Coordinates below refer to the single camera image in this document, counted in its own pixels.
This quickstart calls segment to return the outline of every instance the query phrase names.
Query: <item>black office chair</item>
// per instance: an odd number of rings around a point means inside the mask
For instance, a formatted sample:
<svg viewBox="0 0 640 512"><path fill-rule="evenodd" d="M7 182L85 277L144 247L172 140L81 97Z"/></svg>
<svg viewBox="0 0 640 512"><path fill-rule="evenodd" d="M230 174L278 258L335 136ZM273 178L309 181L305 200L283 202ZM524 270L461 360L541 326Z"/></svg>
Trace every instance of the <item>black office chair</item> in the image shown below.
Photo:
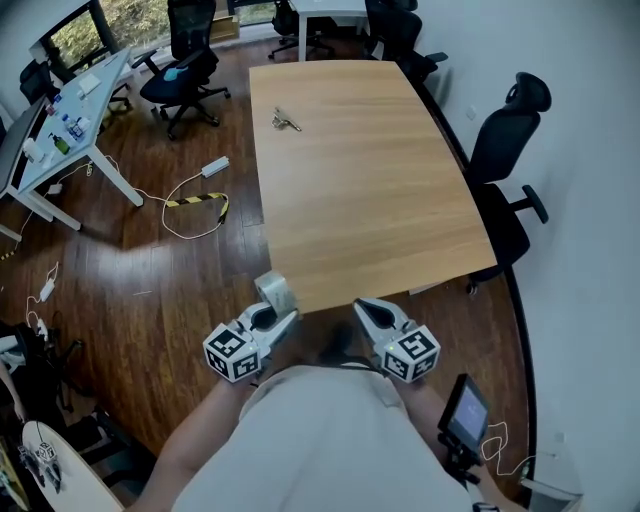
<svg viewBox="0 0 640 512"><path fill-rule="evenodd" d="M378 43L384 45L382 60L395 61L410 82L423 83L438 69L438 62L447 60L446 53L422 56L413 48L422 30L422 19L392 0L366 0L369 18L369 38L365 53L369 58Z"/></svg>
<svg viewBox="0 0 640 512"><path fill-rule="evenodd" d="M276 0L276 15L271 20L274 30L282 36L280 38L280 44L283 45L277 50L273 50L269 54L271 60L275 59L276 53L290 50L291 48L297 48L300 46L300 39L298 37L300 30L300 16L289 5L289 0ZM327 50L329 52L329 58L335 56L335 49L329 45L326 45L320 41L320 34L331 32L337 27L336 22L328 16L319 18L309 18L307 20L307 46L311 46L314 49Z"/></svg>
<svg viewBox="0 0 640 512"><path fill-rule="evenodd" d="M549 215L529 185L522 187L526 198L509 203L494 181L511 174L522 150L540 125L540 112L551 108L551 92L538 77L518 73L505 106L491 114L480 128L464 177L487 230L497 265L469 275L467 291L474 295L478 283L500 275L518 261L530 247L529 238L516 212L533 208L546 224Z"/></svg>
<svg viewBox="0 0 640 512"><path fill-rule="evenodd" d="M20 73L20 92L24 94L30 105L33 105L42 96L47 96L49 101L53 101L56 94L60 92L49 74L49 65L46 62L31 61Z"/></svg>
<svg viewBox="0 0 640 512"><path fill-rule="evenodd" d="M151 60L156 52L152 50L139 57L132 67L135 69L145 62L153 72L154 76L140 90L140 96L162 104L160 116L163 120L169 120L168 107L180 107L167 128L169 139L175 140L173 128L189 107L198 110L213 126L219 126L218 118L209 115L200 101L221 92L225 98L230 98L231 94L226 87L203 87L209 83L209 76L218 64L218 57L209 47L211 24L216 12L215 0L169 0L168 4L171 54L178 60L160 70ZM177 73L177 76L168 81L167 73Z"/></svg>
<svg viewBox="0 0 640 512"><path fill-rule="evenodd" d="M2 143L4 142L4 138L6 136L7 136L7 129L4 127L4 123L0 118L0 146L2 146Z"/></svg>

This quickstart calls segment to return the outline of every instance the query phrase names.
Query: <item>power adapter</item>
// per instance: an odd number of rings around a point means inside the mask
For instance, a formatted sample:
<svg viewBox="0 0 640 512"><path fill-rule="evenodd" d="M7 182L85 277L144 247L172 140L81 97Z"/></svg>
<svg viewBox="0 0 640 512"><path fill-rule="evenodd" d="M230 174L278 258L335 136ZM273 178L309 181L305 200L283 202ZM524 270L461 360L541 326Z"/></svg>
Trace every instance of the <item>power adapter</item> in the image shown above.
<svg viewBox="0 0 640 512"><path fill-rule="evenodd" d="M205 165L202 168L202 175L205 178L214 175L217 172L220 172L223 169L229 167L229 159L226 156L220 157L217 160L214 160L208 165Z"/></svg>
<svg viewBox="0 0 640 512"><path fill-rule="evenodd" d="M53 282L53 279L47 279L47 282L42 287L42 290L40 290L40 302L44 302L49 298L49 295L51 295L54 287L55 283Z"/></svg>

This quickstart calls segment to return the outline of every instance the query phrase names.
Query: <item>outdoor greenery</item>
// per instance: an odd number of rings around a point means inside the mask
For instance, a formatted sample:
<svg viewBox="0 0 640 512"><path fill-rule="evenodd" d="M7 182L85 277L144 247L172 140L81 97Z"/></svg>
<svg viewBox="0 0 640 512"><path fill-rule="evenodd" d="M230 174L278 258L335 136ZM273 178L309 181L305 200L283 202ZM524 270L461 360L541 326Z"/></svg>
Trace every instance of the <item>outdoor greenery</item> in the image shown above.
<svg viewBox="0 0 640 512"><path fill-rule="evenodd" d="M100 5L121 48L146 47L169 34L167 0L101 0ZM270 0L236 10L241 25L269 22L274 12L275 5ZM101 46L88 12L60 29L51 39L60 49L66 65L75 64Z"/></svg>

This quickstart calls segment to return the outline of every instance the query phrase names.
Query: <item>metal object on table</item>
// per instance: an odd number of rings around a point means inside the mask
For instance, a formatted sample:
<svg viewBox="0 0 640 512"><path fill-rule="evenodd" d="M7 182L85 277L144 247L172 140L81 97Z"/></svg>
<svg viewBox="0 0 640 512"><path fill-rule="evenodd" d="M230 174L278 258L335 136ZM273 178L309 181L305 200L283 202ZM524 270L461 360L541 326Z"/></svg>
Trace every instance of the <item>metal object on table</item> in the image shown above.
<svg viewBox="0 0 640 512"><path fill-rule="evenodd" d="M300 128L293 119L285 114L285 112L280 107L276 107L274 109L271 125L277 130L282 130L287 126L291 126L291 128L295 129L296 131L302 131L302 128Z"/></svg>

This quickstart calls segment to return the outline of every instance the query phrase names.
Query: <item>hand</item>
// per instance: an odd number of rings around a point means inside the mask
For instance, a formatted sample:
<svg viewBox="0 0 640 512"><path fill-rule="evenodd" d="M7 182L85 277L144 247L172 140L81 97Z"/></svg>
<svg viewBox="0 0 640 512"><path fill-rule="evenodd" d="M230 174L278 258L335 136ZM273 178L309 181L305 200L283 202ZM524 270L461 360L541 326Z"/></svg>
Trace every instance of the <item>hand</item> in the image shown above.
<svg viewBox="0 0 640 512"><path fill-rule="evenodd" d="M14 404L13 410L21 423L25 423L27 421L27 410L24 408L24 405L22 405L22 402L18 400Z"/></svg>

